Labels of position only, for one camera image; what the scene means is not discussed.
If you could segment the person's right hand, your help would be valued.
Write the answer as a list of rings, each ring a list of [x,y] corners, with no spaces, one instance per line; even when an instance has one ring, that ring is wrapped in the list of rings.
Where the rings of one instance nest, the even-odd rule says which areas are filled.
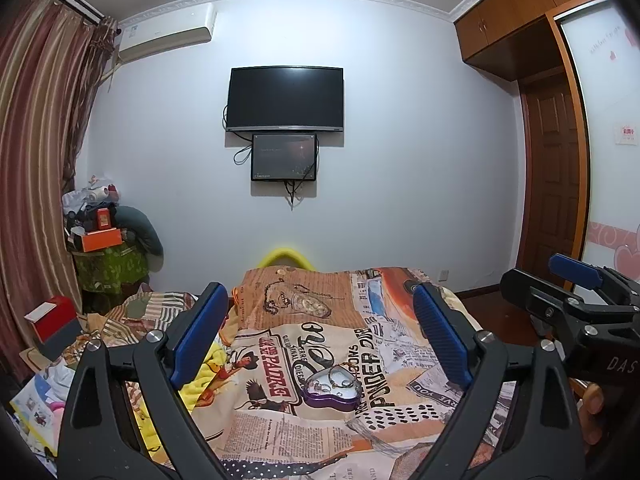
[[[603,404],[604,395],[602,389],[592,382],[585,390],[582,400],[578,404],[578,417],[586,451],[597,444],[602,437],[602,428],[596,416],[602,410]]]

